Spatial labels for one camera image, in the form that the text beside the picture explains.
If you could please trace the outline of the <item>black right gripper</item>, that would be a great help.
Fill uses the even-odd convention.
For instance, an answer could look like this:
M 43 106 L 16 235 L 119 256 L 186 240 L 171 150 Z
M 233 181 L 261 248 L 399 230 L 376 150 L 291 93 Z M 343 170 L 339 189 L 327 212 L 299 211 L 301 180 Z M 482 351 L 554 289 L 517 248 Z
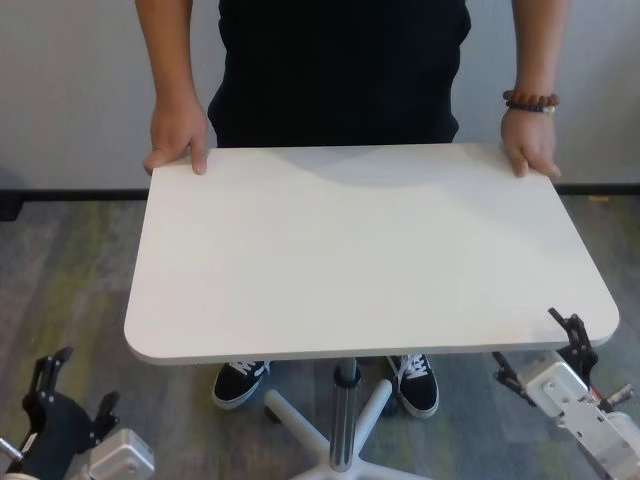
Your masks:
M 589 376 L 598 362 L 598 355 L 591 348 L 583 321 L 576 314 L 563 317 L 555 308 L 549 308 L 548 313 L 568 336 L 569 345 L 560 349 L 560 356 L 578 376 Z M 498 364 L 494 379 L 520 398 L 527 398 L 517 373 L 506 357 L 500 352 L 493 352 L 492 356 Z

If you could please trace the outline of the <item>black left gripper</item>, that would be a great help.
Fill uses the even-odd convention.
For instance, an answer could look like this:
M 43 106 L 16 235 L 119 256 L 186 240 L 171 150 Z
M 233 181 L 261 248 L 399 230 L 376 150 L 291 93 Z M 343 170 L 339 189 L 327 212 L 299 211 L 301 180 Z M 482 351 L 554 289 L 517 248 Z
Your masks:
M 75 400 L 56 392 L 59 373 L 72 354 L 72 347 L 64 347 L 39 358 L 23 399 L 30 428 L 22 445 L 22 472 L 34 478 L 64 478 L 76 455 L 89 449 L 91 441 L 101 443 L 119 424 L 114 414 L 117 391 L 102 398 L 93 427 Z

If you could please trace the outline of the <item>person's left hand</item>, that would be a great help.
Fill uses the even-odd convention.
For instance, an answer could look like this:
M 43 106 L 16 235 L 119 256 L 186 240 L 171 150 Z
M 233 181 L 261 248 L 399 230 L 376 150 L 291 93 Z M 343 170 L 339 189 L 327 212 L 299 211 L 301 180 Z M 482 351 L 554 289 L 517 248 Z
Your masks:
M 549 179 L 561 172 L 554 160 L 556 135 L 549 114 L 508 109 L 501 122 L 504 151 L 516 177 L 536 171 Z

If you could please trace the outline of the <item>person's right hand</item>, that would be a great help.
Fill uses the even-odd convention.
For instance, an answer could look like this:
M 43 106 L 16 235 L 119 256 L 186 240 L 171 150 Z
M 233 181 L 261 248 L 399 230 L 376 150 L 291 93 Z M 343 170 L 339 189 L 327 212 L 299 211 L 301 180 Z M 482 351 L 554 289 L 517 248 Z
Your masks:
M 208 127 L 204 111 L 194 95 L 156 100 L 150 126 L 151 152 L 143 162 L 145 171 L 153 170 L 190 155 L 196 175 L 207 170 Z

